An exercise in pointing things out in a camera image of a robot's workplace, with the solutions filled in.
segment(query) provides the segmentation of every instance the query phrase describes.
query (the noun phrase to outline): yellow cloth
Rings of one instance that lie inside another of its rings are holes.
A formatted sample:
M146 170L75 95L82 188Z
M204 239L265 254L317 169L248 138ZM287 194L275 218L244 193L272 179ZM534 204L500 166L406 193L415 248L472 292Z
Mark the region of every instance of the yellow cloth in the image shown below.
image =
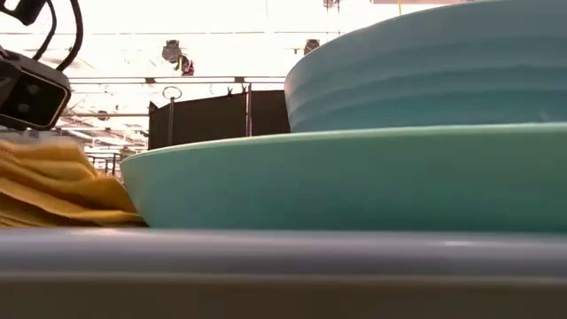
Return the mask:
M75 144L0 142L0 228L144 227L124 187Z

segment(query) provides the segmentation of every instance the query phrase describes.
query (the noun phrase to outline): black camera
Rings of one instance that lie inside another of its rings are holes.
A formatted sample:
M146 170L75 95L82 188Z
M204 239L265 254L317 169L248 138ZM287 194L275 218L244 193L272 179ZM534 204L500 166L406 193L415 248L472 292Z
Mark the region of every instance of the black camera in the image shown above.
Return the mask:
M168 40L166 46L163 47L161 51L161 57L169 63L178 63L179 57L181 57L181 48L179 48L178 40Z
M16 18L24 26L29 26L35 22L45 6L46 0L26 0L19 1L15 9L6 8L6 0L0 0L0 12Z
M320 43L317 39L308 39L307 43L305 44L305 48L303 49L303 55L307 55L311 51L319 48Z
M0 54L4 85L0 125L15 129L51 129L71 97L69 79L59 71L16 52Z

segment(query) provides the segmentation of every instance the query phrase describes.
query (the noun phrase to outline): stacked bowl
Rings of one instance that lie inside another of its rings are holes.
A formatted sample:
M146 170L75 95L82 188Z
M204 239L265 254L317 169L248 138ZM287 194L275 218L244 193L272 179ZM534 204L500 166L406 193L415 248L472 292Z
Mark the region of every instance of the stacked bowl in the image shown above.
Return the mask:
M292 134L122 171L152 227L567 231L567 2L445 6L343 35L288 74Z

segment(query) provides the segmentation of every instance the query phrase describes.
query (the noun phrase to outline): ceiling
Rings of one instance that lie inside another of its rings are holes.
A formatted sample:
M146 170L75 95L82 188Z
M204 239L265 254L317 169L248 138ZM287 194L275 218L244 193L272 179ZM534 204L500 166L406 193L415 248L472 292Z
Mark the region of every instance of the ceiling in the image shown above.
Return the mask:
M379 4L342 0L339 6L327 9L323 0L83 0L84 42L78 59L66 70L74 94L68 116L58 126L84 140L94 136L100 145L143 148L147 117L101 121L84 115L99 111L146 114L150 101L167 103L162 96L167 85L179 88L182 99L223 95L227 87L234 87L236 93L241 84L226 83L234 76L275 77L247 81L276 82L255 89L282 88L285 75L302 58L307 39L326 43L400 14L397 0L374 2ZM406 0L401 10L410 13L458 2L463 0L429 0L426 4ZM75 32L68 0L53 3L58 31L43 56L50 66L56 66L68 53ZM2 15L0 44L31 56L49 29L47 8L30 27ZM162 59L161 49L167 40L179 40L183 53L194 61L193 78L181 78ZM156 83L147 84L147 78L156 79Z

